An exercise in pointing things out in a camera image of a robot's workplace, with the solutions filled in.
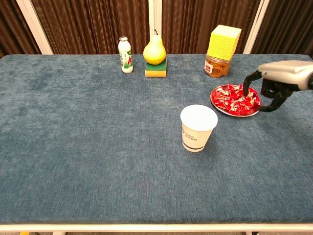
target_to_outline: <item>red candy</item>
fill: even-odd
[[[243,85],[228,84],[227,88],[216,91],[212,98],[213,103],[233,115],[245,115],[251,109],[261,105],[257,91],[249,88],[248,95],[244,95]]]

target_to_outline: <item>white paper cup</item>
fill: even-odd
[[[216,113],[204,105],[187,106],[180,113],[182,145],[191,152],[199,152],[209,139],[218,119]]]

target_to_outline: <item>yellow pear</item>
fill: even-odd
[[[158,65],[161,63],[166,57],[166,51],[163,46],[163,41],[160,35],[153,35],[151,41],[143,50],[143,57],[147,61],[147,63],[152,65]]]

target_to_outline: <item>metal plate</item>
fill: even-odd
[[[250,116],[253,116],[253,115],[255,115],[255,114],[257,114],[257,113],[259,112],[259,110],[257,110],[257,108],[253,108],[253,109],[251,109],[251,112],[249,112],[249,113],[246,113],[246,114],[243,114],[243,115],[234,115],[234,114],[230,114],[229,112],[227,112],[227,111],[224,110],[224,109],[221,109],[221,108],[217,107],[217,106],[213,103],[212,96],[213,96],[213,94],[215,94],[216,91],[218,91],[218,90],[223,90],[223,88],[227,88],[227,85],[228,85],[228,84],[214,88],[213,91],[212,91],[211,94],[210,94],[211,103],[213,104],[213,106],[214,106],[216,109],[218,109],[219,111],[221,111],[221,112],[224,113],[224,114],[227,114],[227,115],[230,115],[230,116],[234,116],[234,117],[239,117],[239,118],[250,117]]]

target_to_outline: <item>jar label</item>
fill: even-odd
[[[209,64],[207,61],[205,61],[204,70],[207,71],[208,73],[212,73],[212,71],[213,71],[213,65],[212,65],[212,64]]]
[[[132,52],[131,51],[120,51],[119,57],[123,68],[128,69],[133,66]]]

